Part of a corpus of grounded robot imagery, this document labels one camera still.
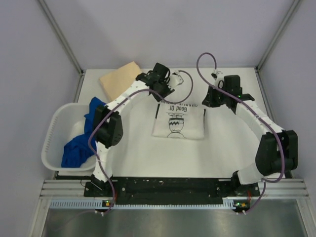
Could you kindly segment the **white and green t shirt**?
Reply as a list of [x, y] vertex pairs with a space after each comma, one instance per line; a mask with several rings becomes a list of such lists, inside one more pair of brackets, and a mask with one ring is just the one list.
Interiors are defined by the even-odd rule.
[[160, 138], [201, 140], [204, 138], [205, 109], [196, 104], [157, 106], [152, 135]]

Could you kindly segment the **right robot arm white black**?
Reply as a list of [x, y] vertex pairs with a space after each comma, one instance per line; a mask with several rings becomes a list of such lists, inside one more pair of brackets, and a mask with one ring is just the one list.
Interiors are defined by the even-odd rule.
[[255, 160], [232, 174], [230, 188], [243, 195], [252, 185], [272, 174], [295, 170], [298, 166], [298, 135], [274, 123], [256, 104], [254, 97], [244, 94], [238, 75], [212, 73], [215, 82], [209, 85], [202, 104], [209, 108], [227, 106], [243, 120], [259, 140]]

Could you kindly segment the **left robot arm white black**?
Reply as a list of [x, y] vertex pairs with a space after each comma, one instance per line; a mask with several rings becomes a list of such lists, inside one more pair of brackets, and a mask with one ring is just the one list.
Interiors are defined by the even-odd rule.
[[112, 190], [110, 177], [113, 172], [108, 152], [123, 137], [122, 119], [147, 96], [152, 95], [159, 102], [182, 83], [183, 79], [178, 73], [171, 73], [169, 68], [156, 63], [152, 70], [137, 75], [131, 86], [118, 98], [95, 109], [88, 147], [96, 156], [96, 165], [91, 175], [91, 183], [96, 192], [106, 196]]

